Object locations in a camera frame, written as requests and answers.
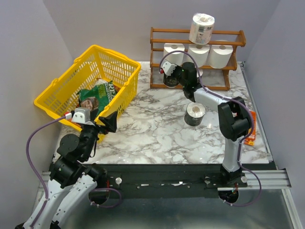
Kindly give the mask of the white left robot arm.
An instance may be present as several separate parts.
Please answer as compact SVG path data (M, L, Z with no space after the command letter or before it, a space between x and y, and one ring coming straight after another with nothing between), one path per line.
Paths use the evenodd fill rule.
M111 193L117 193L119 201L121 193L110 186L107 171L100 165L85 162L96 150L99 134L114 133L117 130L117 115L115 111L107 117L99 117L98 125L90 120L90 111L86 108L76 108L70 113L55 119L50 124L63 119L72 120L81 125L80 135L67 134L57 149L60 154L50 166L50 178L44 182L29 154L31 137L26 143L26 156L32 170L40 180L44 195L29 219L16 226L18 229L59 229L70 215L71 211L88 196L90 192L104 192L109 198Z

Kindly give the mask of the white paper roll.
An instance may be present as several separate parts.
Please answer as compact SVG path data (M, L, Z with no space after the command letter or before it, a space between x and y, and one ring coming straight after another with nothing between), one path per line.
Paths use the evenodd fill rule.
M187 53L190 54L198 67L205 65L209 54L210 45L189 44Z
M227 66L232 53L231 45L211 45L208 63L214 69L222 69Z
M163 56L167 55L170 52L174 53L168 55L165 59L173 64L178 66L183 63L183 56L185 51L185 46L182 43L165 43L163 46Z

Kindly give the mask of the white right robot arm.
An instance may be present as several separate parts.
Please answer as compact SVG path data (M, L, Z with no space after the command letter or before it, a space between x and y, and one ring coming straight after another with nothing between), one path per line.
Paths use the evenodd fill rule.
M198 72L193 62L185 62L178 66L165 60L161 64L161 69L164 76L173 78L183 87L187 99L218 113L219 128L225 137L224 160L220 168L219 181L223 186L230 187L242 176L242 144L254 125L243 98L225 97L202 86L201 77L197 76Z

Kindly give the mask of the plastic pinkish paper roll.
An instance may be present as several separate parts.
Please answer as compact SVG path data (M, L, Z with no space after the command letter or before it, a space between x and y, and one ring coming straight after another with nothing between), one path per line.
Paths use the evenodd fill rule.
M189 33L189 41L198 45L207 44L212 36L215 18L205 13L193 15Z

